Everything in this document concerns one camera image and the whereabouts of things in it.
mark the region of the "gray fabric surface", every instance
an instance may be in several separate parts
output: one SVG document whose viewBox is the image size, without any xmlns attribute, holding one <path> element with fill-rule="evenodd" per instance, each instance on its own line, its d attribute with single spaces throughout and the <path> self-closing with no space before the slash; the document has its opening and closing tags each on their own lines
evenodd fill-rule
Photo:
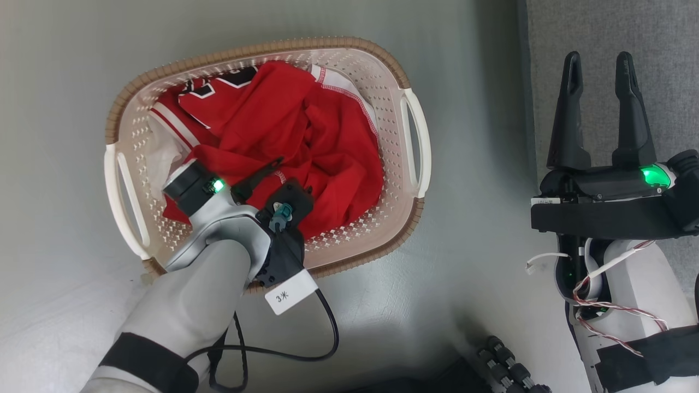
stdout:
<svg viewBox="0 0 699 393">
<path fill-rule="evenodd" d="M 611 164 L 619 102 L 614 65 L 632 54 L 659 161 L 699 148 L 699 2 L 527 0 L 538 179 L 556 110 L 563 59 L 582 56 L 584 144 L 594 166 Z M 684 291 L 699 271 L 698 238 L 661 241 Z"/>
</svg>

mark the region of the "brown basket rim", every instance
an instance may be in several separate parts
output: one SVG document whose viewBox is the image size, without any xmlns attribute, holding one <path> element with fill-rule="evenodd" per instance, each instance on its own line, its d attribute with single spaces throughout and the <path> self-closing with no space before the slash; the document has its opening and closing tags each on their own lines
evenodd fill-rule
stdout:
<svg viewBox="0 0 699 393">
<path fill-rule="evenodd" d="M 410 87 L 408 76 L 403 71 L 403 68 L 393 55 L 388 53 L 384 48 L 375 43 L 357 37 L 317 37 L 317 38 L 297 38 L 285 41 L 273 41 L 259 45 L 249 45 L 241 48 L 231 49 L 223 52 L 216 52 L 210 55 L 201 55 L 191 57 L 189 59 L 180 60 L 170 63 L 165 66 L 160 66 L 148 72 L 140 74 L 134 78 L 114 100 L 114 104 L 107 116 L 107 124 L 105 126 L 105 140 L 107 145 L 111 145 L 119 141 L 119 127 L 124 110 L 131 99 L 144 86 L 158 81 L 162 78 L 172 76 L 178 73 L 191 71 L 192 69 L 216 64 L 220 62 L 230 62 L 237 59 L 245 59 L 248 57 L 256 57 L 261 55 L 271 55 L 278 52 L 288 52 L 291 50 L 312 50 L 312 49 L 334 49 L 347 48 L 357 49 L 367 52 L 379 59 L 393 74 L 401 89 Z M 313 278 L 321 278 L 340 273 L 352 269 L 354 267 L 366 264 L 375 259 L 381 258 L 393 252 L 396 248 L 402 245 L 412 235 L 417 223 L 422 216 L 424 208 L 424 198 L 415 198 L 410 211 L 408 220 L 403 225 L 403 228 L 387 243 L 375 248 L 371 251 L 363 252 L 360 255 L 343 259 L 332 264 L 319 266 L 315 269 L 310 269 Z M 155 259 L 155 257 L 143 261 L 143 266 L 146 271 L 157 278 L 167 273 L 165 268 Z M 265 292 L 264 288 L 251 286 L 247 290 L 249 293 Z"/>
</svg>

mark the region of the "black and white jersey number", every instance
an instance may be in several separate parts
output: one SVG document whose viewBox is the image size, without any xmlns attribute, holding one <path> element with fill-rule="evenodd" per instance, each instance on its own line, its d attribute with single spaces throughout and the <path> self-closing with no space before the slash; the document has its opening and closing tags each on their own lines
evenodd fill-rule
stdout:
<svg viewBox="0 0 699 393">
<path fill-rule="evenodd" d="M 257 67 L 245 67 L 244 69 L 231 71 L 230 73 L 217 76 L 216 80 L 220 80 L 221 82 L 227 85 L 233 86 L 236 89 L 240 89 L 243 86 L 249 85 L 250 82 L 252 82 L 252 79 L 255 77 L 256 73 Z M 216 94 L 216 91 L 214 90 L 214 87 L 211 85 L 211 82 L 207 82 L 204 86 L 198 89 L 194 89 L 189 93 L 196 97 L 204 99 L 206 97 L 211 97 L 212 95 Z"/>
</svg>

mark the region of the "black velcro band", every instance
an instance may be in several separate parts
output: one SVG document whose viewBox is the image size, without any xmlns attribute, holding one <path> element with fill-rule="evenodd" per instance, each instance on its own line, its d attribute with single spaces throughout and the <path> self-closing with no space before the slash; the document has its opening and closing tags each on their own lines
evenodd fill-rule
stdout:
<svg viewBox="0 0 699 393">
<path fill-rule="evenodd" d="M 168 348 L 133 333 L 122 333 L 100 366 L 116 367 L 163 393 L 195 393 L 199 375 Z"/>
</svg>

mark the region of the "black tape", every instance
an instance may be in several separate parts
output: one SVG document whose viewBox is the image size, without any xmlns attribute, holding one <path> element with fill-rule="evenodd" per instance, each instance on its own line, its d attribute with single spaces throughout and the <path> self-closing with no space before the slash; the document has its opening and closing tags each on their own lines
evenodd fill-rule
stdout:
<svg viewBox="0 0 699 393">
<path fill-rule="evenodd" d="M 100 366 L 126 371 L 163 393 L 195 393 L 199 375 L 164 346 L 133 333 L 122 333 Z"/>
<path fill-rule="evenodd" d="M 620 345 L 597 351 L 595 365 L 602 386 L 610 393 L 670 377 L 699 376 L 699 326 L 678 327 L 628 343 L 638 357 Z"/>
</svg>

